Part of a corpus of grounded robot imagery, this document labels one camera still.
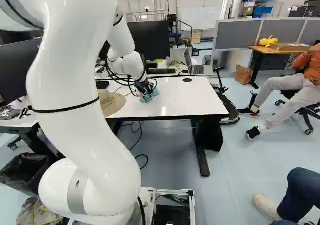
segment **white shoe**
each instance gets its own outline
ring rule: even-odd
[[[283,220],[278,212],[277,206],[273,204],[268,198],[266,198],[263,194],[256,194],[253,196],[253,203],[256,208],[262,213],[263,215],[268,215],[274,221],[281,221]]]

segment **white pants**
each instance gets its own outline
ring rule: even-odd
[[[281,110],[266,120],[268,128],[281,124],[298,111],[313,104],[320,103],[320,86],[315,86],[311,81],[305,79],[302,73],[293,76],[273,77],[268,79],[260,93],[255,99],[254,104],[261,106],[275,90],[300,90],[286,103],[281,106]]]

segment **trash bin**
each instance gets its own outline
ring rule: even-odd
[[[0,183],[27,195],[37,195],[40,180],[50,166],[46,155],[22,153],[0,171]]]

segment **circular hole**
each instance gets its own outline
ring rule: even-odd
[[[191,78],[185,78],[182,81],[184,81],[185,83],[191,83],[192,79]]]

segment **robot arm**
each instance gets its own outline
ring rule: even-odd
[[[127,25],[124,20],[115,25],[117,0],[2,0],[0,4],[2,14],[25,31],[44,28],[26,88],[43,132],[67,158],[42,177],[42,202],[57,214],[87,224],[126,224],[140,194],[140,168],[106,122],[94,76],[106,40],[114,51],[110,59],[123,57],[123,67],[132,77],[142,75],[143,64]]]
[[[135,51],[134,40],[119,8],[116,9],[115,21],[107,41],[110,44],[110,49],[105,62],[116,74],[127,74],[133,80],[139,81],[139,84],[136,85],[139,92],[151,94],[153,85],[148,81],[144,63],[139,53]]]

